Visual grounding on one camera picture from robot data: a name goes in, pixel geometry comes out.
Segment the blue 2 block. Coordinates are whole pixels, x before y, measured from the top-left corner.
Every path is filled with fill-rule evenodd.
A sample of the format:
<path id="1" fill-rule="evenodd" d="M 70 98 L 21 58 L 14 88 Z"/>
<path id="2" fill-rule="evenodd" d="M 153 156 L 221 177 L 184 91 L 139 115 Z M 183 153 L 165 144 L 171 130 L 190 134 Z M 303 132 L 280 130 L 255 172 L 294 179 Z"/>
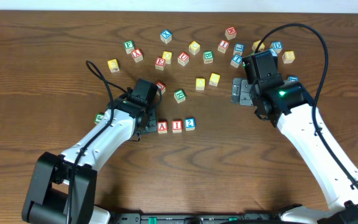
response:
<path id="1" fill-rule="evenodd" d="M 196 127 L 195 119 L 194 118 L 187 118 L 185 119 L 185 129 L 187 131 L 194 130 Z"/>

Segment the red A block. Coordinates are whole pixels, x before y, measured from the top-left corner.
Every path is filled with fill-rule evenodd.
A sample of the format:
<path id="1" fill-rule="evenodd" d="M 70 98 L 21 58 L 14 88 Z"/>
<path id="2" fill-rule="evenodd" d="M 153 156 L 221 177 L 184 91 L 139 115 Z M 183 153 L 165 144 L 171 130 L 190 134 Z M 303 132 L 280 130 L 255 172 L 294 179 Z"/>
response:
<path id="1" fill-rule="evenodd" d="M 166 121 L 159 121 L 157 123 L 157 132 L 159 134 L 165 134 L 168 131 L 167 122 Z"/>

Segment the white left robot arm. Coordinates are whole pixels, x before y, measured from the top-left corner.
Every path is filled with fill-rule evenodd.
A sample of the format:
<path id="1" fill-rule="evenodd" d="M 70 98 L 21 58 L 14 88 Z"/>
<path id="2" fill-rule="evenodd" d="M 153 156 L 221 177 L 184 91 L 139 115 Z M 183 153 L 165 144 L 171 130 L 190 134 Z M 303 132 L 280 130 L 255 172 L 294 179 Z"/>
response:
<path id="1" fill-rule="evenodd" d="M 27 223 L 108 223 L 94 204 L 98 172 L 116 149 L 155 125 L 153 99 L 117 98 L 97 125 L 61 154 L 43 153 L 35 164 L 22 209 Z"/>

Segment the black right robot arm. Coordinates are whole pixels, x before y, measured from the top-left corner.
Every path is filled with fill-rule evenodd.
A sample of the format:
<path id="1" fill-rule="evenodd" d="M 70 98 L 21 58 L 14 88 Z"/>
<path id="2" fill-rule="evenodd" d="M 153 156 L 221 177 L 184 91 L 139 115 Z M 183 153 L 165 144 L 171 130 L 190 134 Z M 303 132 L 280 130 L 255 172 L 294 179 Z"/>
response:
<path id="1" fill-rule="evenodd" d="M 274 223 L 358 223 L 358 168 L 325 125 L 299 82 L 235 78 L 232 102 L 255 106 L 294 145 L 319 184 L 327 210 L 290 205 L 272 215 Z"/>

